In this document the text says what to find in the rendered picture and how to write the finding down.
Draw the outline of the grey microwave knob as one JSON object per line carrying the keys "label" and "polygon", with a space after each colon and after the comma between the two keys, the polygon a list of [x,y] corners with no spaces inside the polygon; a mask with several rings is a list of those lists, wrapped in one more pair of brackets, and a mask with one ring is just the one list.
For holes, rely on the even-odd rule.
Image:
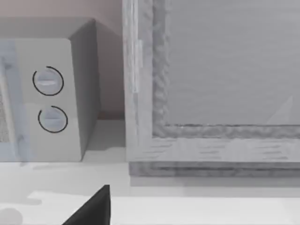
{"label": "grey microwave knob", "polygon": [[54,105],[41,109],[37,119],[40,127],[52,134],[60,133],[68,126],[66,113]]}
{"label": "grey microwave knob", "polygon": [[35,71],[32,75],[32,83],[35,89],[44,96],[58,95],[64,87],[61,72],[51,66]]}

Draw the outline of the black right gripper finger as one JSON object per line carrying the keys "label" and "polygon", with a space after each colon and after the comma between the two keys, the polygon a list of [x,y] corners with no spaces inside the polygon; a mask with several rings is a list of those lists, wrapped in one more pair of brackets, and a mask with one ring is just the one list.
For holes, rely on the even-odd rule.
{"label": "black right gripper finger", "polygon": [[110,185],[104,185],[62,225],[110,225],[110,222]]}

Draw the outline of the pale microwave oven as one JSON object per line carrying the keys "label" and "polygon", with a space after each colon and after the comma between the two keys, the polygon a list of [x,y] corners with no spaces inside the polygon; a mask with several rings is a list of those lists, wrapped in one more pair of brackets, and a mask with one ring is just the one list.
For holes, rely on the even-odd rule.
{"label": "pale microwave oven", "polygon": [[[0,162],[79,162],[100,109],[96,22],[84,17],[0,17]],[[32,83],[51,66],[64,79],[55,96]],[[68,125],[43,130],[38,113],[61,108]]]}

